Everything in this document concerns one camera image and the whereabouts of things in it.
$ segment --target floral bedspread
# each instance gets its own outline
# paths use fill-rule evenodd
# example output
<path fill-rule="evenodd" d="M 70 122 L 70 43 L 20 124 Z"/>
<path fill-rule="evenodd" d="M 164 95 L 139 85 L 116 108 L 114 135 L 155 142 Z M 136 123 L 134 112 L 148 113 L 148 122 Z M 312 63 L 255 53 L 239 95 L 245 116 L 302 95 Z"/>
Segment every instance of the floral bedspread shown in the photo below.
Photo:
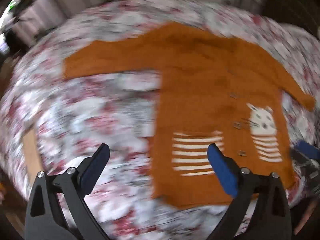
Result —
<path fill-rule="evenodd" d="M 211 233 L 227 206 L 177 211 L 161 199 L 151 199 L 148 151 L 161 74 L 143 71 L 70 81 L 61 78 L 64 58 L 91 41 L 132 37 L 169 20 L 259 44 L 305 92 L 317 96 L 320 43 L 270 19 L 232 7 L 181 0 L 120 0 L 87 9 L 44 37 L 20 60 L 1 101 L 0 164 L 26 199 L 31 186 L 21 138 L 34 125 L 48 174 L 77 166 L 101 143 L 109 145 L 110 161 L 93 192 L 85 197 L 109 236 L 121 240 L 205 239 Z M 312 143 L 314 114 L 285 93 L 283 111 L 292 143 L 301 138 Z M 303 195 L 304 178 L 297 174 L 296 181 L 287 192 L 290 204 Z M 63 196 L 59 198 L 72 224 Z M 246 229 L 254 206 L 253 202 L 239 233 Z"/>

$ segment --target blue object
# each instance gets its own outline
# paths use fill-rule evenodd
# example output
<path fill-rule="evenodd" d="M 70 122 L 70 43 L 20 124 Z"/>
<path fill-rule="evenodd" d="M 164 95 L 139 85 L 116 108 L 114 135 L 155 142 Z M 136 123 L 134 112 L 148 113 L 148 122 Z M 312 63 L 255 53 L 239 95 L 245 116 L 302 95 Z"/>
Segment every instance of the blue object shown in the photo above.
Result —
<path fill-rule="evenodd" d="M 299 141 L 298 144 L 294 147 L 297 151 L 303 153 L 309 159 L 318 160 L 320 159 L 320 150 L 316 147 L 313 147 L 311 144 L 308 144 L 305 141 Z"/>
<path fill-rule="evenodd" d="M 236 197 L 238 194 L 237 176 L 232 171 L 232 167 L 225 162 L 227 158 L 215 144 L 209 145 L 207 155 L 225 193 Z"/>

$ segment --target orange sweater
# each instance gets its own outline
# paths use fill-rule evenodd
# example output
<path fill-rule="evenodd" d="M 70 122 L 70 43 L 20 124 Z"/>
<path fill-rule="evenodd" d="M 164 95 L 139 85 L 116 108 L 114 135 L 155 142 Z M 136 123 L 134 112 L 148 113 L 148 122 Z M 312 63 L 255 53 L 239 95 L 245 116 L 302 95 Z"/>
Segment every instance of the orange sweater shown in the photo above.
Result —
<path fill-rule="evenodd" d="M 312 110 L 287 71 L 265 50 L 169 23 L 138 38 L 94 41 L 65 60 L 65 78 L 125 70 L 162 71 L 152 149 L 154 197 L 178 208 L 231 201 L 206 149 L 216 143 L 240 167 L 294 183 L 281 90 Z"/>

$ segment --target white stripe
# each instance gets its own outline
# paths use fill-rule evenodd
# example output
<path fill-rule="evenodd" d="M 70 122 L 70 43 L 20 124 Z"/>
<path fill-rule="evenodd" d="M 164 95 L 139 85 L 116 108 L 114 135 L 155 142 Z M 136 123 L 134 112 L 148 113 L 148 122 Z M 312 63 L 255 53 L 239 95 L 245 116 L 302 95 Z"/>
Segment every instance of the white stripe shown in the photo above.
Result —
<path fill-rule="evenodd" d="M 183 155 L 183 156 L 202 156 L 202 155 L 207 155 L 207 152 L 181 152 L 181 151 L 172 151 L 172 154 L 174 155 Z"/>
<path fill-rule="evenodd" d="M 184 173 L 182 176 L 196 176 L 196 175 L 206 175 L 213 174 L 214 171 L 203 171 L 203 172 L 194 172 L 194 173 Z"/>
<path fill-rule="evenodd" d="M 204 170 L 204 169 L 210 169 L 210 168 L 212 168 L 211 165 L 173 167 L 173 169 L 176 171 Z"/>
<path fill-rule="evenodd" d="M 263 148 L 263 147 L 260 147 L 260 146 L 256 146 L 256 148 L 258 150 L 262 150 L 264 152 L 278 152 L 279 151 L 278 148 Z"/>
<path fill-rule="evenodd" d="M 224 143 L 216 143 L 217 147 L 220 147 L 222 145 L 224 145 Z M 176 144 L 176 143 L 172 145 L 172 147 L 181 148 L 181 149 L 207 149 L 208 146 L 209 146 L 208 144 L 207 145 L 185 145 L 185 144 Z"/>
<path fill-rule="evenodd" d="M 265 157 L 261 157 L 259 156 L 259 159 L 266 161 L 266 162 L 270 162 L 270 163 L 279 163 L 282 162 L 281 158 L 277 158 L 277 159 L 269 159 L 269 158 L 265 158 Z"/>
<path fill-rule="evenodd" d="M 207 163 L 208 158 L 205 159 L 172 159 L 173 163 Z"/>
<path fill-rule="evenodd" d="M 180 135 L 180 136 L 191 136 L 191 135 L 187 135 L 187 134 L 180 133 L 180 132 L 174 132 L 173 134 L 174 135 Z"/>
<path fill-rule="evenodd" d="M 278 153 L 264 153 L 264 152 L 258 151 L 258 153 L 265 155 L 267 157 L 281 157 L 281 154 L 279 152 Z"/>
<path fill-rule="evenodd" d="M 267 146 L 267 147 L 271 147 L 271 146 L 278 146 L 279 144 L 277 142 L 272 142 L 272 143 L 265 143 L 265 142 L 259 142 L 259 141 L 253 141 L 256 144 L 260 144 L 262 146 Z"/>
<path fill-rule="evenodd" d="M 181 133 L 181 132 L 174 132 L 173 134 L 179 135 L 179 136 L 192 136 L 192 135 L 188 135 L 188 134 Z M 219 134 L 222 134 L 222 132 L 221 131 L 214 131 L 214 132 L 212 132 L 212 134 L 219 135 Z"/>
<path fill-rule="evenodd" d="M 177 142 L 217 142 L 221 141 L 223 137 L 211 137 L 211 138 L 199 138 L 199 139 L 183 139 L 183 138 L 172 138 L 172 140 Z"/>
<path fill-rule="evenodd" d="M 262 141 L 262 142 L 273 142 L 273 141 L 277 141 L 276 137 L 255 137 L 252 136 L 253 140 L 258 140 L 258 141 Z"/>

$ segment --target metal screw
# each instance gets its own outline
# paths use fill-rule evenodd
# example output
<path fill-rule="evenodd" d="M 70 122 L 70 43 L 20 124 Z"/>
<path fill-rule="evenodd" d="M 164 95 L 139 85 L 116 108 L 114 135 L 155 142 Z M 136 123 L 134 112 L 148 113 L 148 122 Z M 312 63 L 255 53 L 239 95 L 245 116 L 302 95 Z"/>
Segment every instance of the metal screw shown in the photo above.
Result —
<path fill-rule="evenodd" d="M 242 174 L 249 174 L 250 170 L 246 167 L 243 167 L 243 168 L 241 168 L 241 172 L 242 172 Z"/>
<path fill-rule="evenodd" d="M 275 179 L 279 178 L 279 174 L 276 172 L 271 173 L 271 176 Z"/>
<path fill-rule="evenodd" d="M 38 174 L 37 174 L 38 178 L 42 178 L 43 176 L 44 176 L 44 171 L 38 172 Z"/>
<path fill-rule="evenodd" d="M 70 168 L 67 169 L 67 173 L 68 174 L 73 174 L 73 173 L 75 173 L 75 171 L 76 171 L 75 167 L 70 167 Z"/>

